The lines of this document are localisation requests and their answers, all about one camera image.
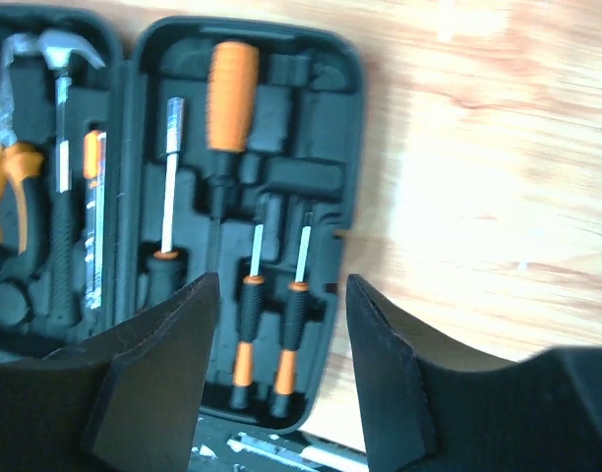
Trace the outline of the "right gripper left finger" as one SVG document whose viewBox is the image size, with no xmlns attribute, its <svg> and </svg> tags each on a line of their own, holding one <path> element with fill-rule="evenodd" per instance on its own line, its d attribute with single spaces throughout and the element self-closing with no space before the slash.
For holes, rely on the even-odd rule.
<svg viewBox="0 0 602 472">
<path fill-rule="evenodd" d="M 0 363 L 0 471 L 184 471 L 219 306 L 208 272 L 48 356 Z"/>
</svg>

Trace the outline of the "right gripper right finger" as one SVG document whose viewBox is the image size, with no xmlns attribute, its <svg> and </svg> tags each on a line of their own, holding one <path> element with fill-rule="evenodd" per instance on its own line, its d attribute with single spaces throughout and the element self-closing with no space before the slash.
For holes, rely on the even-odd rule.
<svg viewBox="0 0 602 472">
<path fill-rule="evenodd" d="M 346 316 L 373 471 L 602 471 L 602 347 L 521 362 L 468 346 L 348 277 Z"/>
</svg>

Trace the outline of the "black handled nut driver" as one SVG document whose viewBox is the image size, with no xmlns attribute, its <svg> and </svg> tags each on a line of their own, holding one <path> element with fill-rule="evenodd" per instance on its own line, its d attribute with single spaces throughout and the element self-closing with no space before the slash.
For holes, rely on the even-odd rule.
<svg viewBox="0 0 602 472">
<path fill-rule="evenodd" d="M 158 248 L 146 259 L 148 280 L 141 310 L 168 299 L 181 286 L 187 261 L 173 245 L 176 177 L 182 148 L 185 99 L 171 96 L 166 101 L 163 159 L 165 161 L 161 236 Z"/>
</svg>

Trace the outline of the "claw hammer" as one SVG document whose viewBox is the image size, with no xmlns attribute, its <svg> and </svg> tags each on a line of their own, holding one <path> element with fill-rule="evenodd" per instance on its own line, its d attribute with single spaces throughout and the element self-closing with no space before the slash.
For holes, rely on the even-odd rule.
<svg viewBox="0 0 602 472">
<path fill-rule="evenodd" d="M 73 192 L 70 144 L 66 132 L 66 105 L 72 85 L 70 60 L 84 58 L 95 69 L 105 63 L 97 50 L 82 36 L 62 29 L 47 29 L 34 41 L 47 68 L 55 78 L 55 195 L 51 209 L 51 290 L 50 315 L 60 327 L 80 322 L 80 308 L 73 291 L 71 249 L 73 247 Z"/>
</svg>

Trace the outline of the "small black screwdriver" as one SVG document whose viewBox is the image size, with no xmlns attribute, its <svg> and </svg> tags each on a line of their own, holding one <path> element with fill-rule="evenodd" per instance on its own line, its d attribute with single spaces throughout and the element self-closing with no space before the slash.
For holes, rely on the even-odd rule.
<svg viewBox="0 0 602 472">
<path fill-rule="evenodd" d="M 249 390 L 253 383 L 254 341 L 259 331 L 263 311 L 265 278 L 260 274 L 264 225 L 254 228 L 249 273 L 243 278 L 240 314 L 238 319 L 238 344 L 233 371 L 233 389 L 230 406 L 236 410 L 249 405 Z"/>
<path fill-rule="evenodd" d="M 288 415 L 289 403 L 295 391 L 297 351 L 304 329 L 309 284 L 305 280 L 307 257 L 312 232 L 312 212 L 303 217 L 295 274 L 288 284 L 289 297 L 282 320 L 281 349 L 272 391 L 271 414 L 275 418 Z"/>
</svg>

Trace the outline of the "orange utility knife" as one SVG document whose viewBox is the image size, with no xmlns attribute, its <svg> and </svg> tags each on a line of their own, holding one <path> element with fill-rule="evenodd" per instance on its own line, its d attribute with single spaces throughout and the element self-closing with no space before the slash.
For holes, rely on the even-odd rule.
<svg viewBox="0 0 602 472">
<path fill-rule="evenodd" d="M 93 311 L 101 305 L 102 237 L 103 237 L 103 160 L 106 134 L 89 131 L 84 139 L 83 175 L 85 193 L 85 304 Z"/>
</svg>

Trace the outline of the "orange handled pliers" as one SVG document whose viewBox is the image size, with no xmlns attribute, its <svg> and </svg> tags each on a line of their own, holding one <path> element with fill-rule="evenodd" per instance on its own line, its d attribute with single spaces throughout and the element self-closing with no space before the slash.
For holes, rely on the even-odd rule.
<svg viewBox="0 0 602 472">
<path fill-rule="evenodd" d="M 0 201 L 5 187 L 11 186 L 17 206 L 19 254 L 27 258 L 40 255 L 45 242 L 38 182 L 44 157 L 32 145 L 20 142 L 15 133 L 10 66 L 17 56 L 36 56 L 39 53 L 37 38 L 30 33 L 8 36 L 0 50 Z M 0 246 L 2 243 L 0 228 Z"/>
</svg>

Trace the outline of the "black plastic tool case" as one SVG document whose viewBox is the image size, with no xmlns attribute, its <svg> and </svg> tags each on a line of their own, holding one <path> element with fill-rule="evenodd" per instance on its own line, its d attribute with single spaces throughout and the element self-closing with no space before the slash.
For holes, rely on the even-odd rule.
<svg viewBox="0 0 602 472">
<path fill-rule="evenodd" d="M 173 16 L 151 24 L 126 51 L 117 30 L 71 1 L 54 6 L 0 3 L 0 50 L 14 33 L 65 30 L 85 38 L 105 66 L 70 60 L 66 132 L 72 173 L 73 291 L 80 322 L 60 327 L 50 315 L 51 209 L 55 195 L 55 78 L 41 53 L 10 66 L 18 140 L 42 153 L 39 196 L 46 230 L 42 253 L 19 254 L 16 199 L 0 201 L 0 349 L 44 355 L 141 313 L 146 259 L 161 236 L 166 101 L 185 99 L 173 245 L 187 261 L 180 286 L 208 272 L 213 152 L 207 144 L 207 93 L 214 48 L 232 40 L 259 50 L 258 83 L 244 152 L 221 221 L 219 306 L 201 409 L 205 415 L 277 434 L 295 431 L 317 397 L 333 334 L 343 261 L 341 234 L 351 227 L 359 175 L 366 83 L 362 61 L 344 38 L 294 25 Z M 106 134 L 103 170 L 101 305 L 85 304 L 84 139 Z M 282 320 L 297 263 L 303 217 L 312 212 L 304 329 L 288 415 L 271 414 Z M 264 225 L 260 274 L 263 311 L 254 341 L 249 405 L 230 406 L 243 278 L 254 228 Z"/>
</svg>

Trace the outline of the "orange black screwdriver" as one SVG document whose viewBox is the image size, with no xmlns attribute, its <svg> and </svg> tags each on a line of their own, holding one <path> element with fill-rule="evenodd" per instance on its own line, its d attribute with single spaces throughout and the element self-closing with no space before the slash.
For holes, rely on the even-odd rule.
<svg viewBox="0 0 602 472">
<path fill-rule="evenodd" d="M 235 156 L 246 149 L 258 69 L 259 50 L 250 44 L 228 40 L 214 48 L 207 93 L 207 144 L 213 152 L 209 271 L 217 270 L 221 221 L 234 185 Z"/>
</svg>

